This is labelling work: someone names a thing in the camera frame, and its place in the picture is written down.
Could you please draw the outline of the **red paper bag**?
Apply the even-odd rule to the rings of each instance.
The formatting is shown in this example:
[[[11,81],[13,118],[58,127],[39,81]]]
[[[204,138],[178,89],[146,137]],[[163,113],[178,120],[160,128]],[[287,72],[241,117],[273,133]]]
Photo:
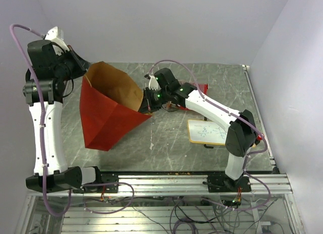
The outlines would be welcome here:
[[[83,76],[80,117],[86,148],[108,151],[150,115],[140,113],[143,90],[125,72],[105,62]]]

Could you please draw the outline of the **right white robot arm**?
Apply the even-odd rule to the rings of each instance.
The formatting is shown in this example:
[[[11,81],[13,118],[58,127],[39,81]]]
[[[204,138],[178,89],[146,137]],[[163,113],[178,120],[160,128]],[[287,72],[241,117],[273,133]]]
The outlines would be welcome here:
[[[225,147],[229,152],[224,178],[217,188],[236,191],[243,179],[246,155],[253,146],[260,143],[253,114],[226,107],[206,96],[198,86],[180,83],[168,68],[162,68],[153,75],[145,75],[149,80],[143,90],[140,113],[153,113],[168,102],[195,111],[216,123],[226,133]]]

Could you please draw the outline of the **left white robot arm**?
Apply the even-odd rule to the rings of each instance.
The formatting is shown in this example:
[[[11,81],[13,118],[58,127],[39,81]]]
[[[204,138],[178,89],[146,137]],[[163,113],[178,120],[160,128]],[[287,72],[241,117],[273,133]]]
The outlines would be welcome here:
[[[34,174],[26,179],[28,189],[40,193],[70,190],[95,193],[118,191],[119,178],[97,166],[69,167],[63,151],[61,115],[67,81],[82,77],[89,63],[63,42],[37,40],[28,44],[35,79],[27,78],[23,94],[34,125],[36,160]]]

